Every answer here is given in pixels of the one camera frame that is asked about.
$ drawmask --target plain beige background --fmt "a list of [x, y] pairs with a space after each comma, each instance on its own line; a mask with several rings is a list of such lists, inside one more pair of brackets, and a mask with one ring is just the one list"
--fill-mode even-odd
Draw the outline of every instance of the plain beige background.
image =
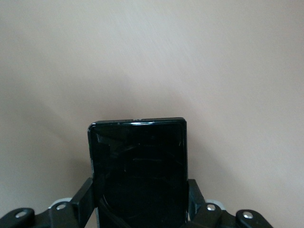
[[0, 216], [76, 193], [90, 123], [174, 116], [207, 199], [302, 227], [304, 2], [0, 1]]

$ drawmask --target phone screen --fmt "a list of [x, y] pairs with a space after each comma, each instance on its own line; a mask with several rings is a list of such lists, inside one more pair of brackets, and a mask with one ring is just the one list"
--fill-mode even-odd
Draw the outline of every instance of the phone screen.
[[188, 207], [183, 118], [99, 121], [88, 129], [101, 228], [179, 228]]

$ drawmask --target black rectangular object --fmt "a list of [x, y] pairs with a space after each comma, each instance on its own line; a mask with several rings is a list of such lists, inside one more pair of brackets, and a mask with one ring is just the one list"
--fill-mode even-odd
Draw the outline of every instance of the black rectangular object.
[[187, 220], [183, 118], [98, 121], [88, 138], [101, 228], [179, 228]]

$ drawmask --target black smartphone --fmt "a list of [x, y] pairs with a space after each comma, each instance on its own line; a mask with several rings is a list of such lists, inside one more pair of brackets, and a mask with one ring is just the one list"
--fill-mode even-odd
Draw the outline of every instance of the black smartphone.
[[88, 128], [101, 228], [179, 228], [187, 221], [183, 118], [98, 121]]

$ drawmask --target silver screw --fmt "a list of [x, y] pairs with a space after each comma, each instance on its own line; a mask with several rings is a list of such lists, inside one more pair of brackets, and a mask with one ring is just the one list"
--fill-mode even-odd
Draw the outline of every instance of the silver screw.
[[59, 204], [59, 205], [56, 207], [56, 209], [57, 209], [57, 210], [61, 210], [61, 209], [65, 208], [65, 207], [66, 207], [66, 205], [63, 203], [63, 204]]
[[19, 212], [17, 215], [15, 215], [16, 218], [20, 218], [25, 216], [27, 213], [25, 211]]
[[243, 212], [243, 216], [247, 219], [252, 219], [253, 218], [253, 214], [250, 213], [249, 211], [244, 211]]
[[215, 210], [215, 206], [213, 204], [208, 204], [207, 205], [207, 209], [211, 210], [211, 211], [214, 211]]

